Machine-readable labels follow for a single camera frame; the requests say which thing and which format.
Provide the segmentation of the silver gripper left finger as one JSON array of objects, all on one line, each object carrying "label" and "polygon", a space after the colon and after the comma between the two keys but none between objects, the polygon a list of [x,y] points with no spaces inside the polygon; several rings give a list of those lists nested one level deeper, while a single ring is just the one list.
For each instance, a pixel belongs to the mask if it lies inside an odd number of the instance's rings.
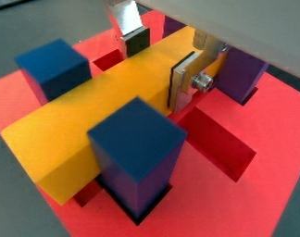
[{"label": "silver gripper left finger", "polygon": [[143,26],[134,0],[104,0],[108,20],[119,37],[124,58],[150,46],[150,29]]}]

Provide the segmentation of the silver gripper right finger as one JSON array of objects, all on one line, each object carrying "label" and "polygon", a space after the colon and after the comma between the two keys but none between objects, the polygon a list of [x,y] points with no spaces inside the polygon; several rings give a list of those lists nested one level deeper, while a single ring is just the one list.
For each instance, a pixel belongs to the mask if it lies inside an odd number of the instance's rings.
[{"label": "silver gripper right finger", "polygon": [[225,57],[229,45],[203,31],[195,30],[191,51],[171,67],[167,107],[178,113],[190,103],[195,91],[205,93],[213,85],[207,68]]}]

